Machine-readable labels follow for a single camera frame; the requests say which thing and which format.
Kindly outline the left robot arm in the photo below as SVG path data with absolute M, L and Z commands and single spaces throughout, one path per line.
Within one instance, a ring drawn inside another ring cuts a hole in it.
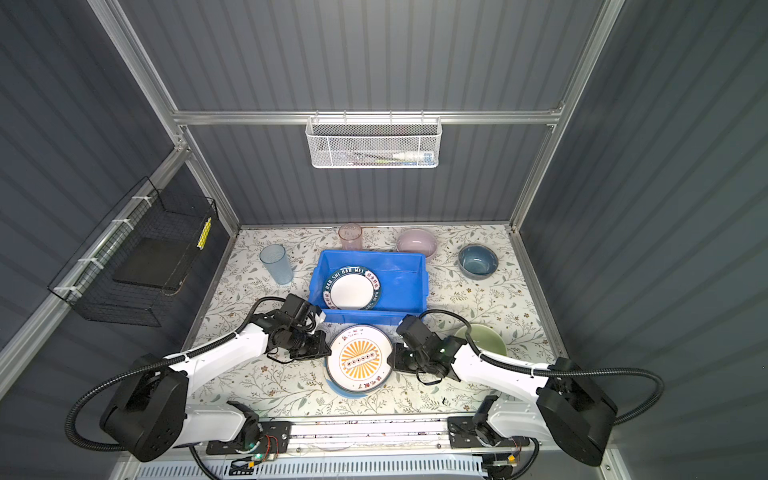
M 251 309 L 234 331 L 163 359 L 138 361 L 142 373 L 120 381 L 100 419 L 103 432 L 142 462 L 166 451 L 203 442 L 232 442 L 242 453 L 257 449 L 263 433 L 258 415 L 237 401 L 193 405 L 206 383 L 235 367 L 277 351 L 289 361 L 323 359 L 331 349 L 319 326 L 323 310 L 290 294 L 277 308 Z

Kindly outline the orange sunburst plate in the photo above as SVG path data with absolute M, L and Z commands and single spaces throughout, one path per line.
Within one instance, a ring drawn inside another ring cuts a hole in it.
M 333 339 L 330 348 L 332 353 L 325 362 L 328 378 L 385 384 L 392 373 L 387 358 L 393 343 L 375 326 L 352 325 Z

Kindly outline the blue white striped plate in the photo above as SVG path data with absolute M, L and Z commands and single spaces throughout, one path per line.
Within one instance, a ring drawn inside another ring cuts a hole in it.
M 365 382 L 338 381 L 333 378 L 327 378 L 326 382 L 334 393 L 348 399 L 361 399 L 377 393 L 384 387 L 384 383 L 381 382 L 366 385 Z

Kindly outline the green rimmed white plate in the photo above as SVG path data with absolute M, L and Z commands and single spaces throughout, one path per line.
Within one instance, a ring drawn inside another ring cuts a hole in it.
M 328 308 L 371 310 L 379 302 L 382 285 L 378 276 L 363 266 L 345 266 L 324 282 L 322 297 Z

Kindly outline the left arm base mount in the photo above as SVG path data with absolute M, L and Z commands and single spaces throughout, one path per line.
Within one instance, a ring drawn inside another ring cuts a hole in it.
M 278 455 L 287 451 L 293 424 L 288 421 L 246 423 L 243 430 L 231 441 L 211 441 L 207 455 Z

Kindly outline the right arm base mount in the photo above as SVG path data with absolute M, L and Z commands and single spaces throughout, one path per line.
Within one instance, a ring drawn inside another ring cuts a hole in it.
M 528 447 L 527 437 L 501 438 L 487 426 L 475 424 L 472 416 L 451 416 L 446 419 L 449 443 L 452 449 Z

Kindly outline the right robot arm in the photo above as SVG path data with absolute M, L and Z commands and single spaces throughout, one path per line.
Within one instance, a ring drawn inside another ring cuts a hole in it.
M 494 391 L 473 416 L 469 438 L 488 447 L 524 438 L 552 441 L 585 465 L 602 463 L 617 407 L 591 378 L 578 375 L 576 364 L 564 358 L 532 364 L 473 349 L 464 338 L 440 337 L 413 315 L 396 333 L 402 341 L 387 359 L 393 370 Z

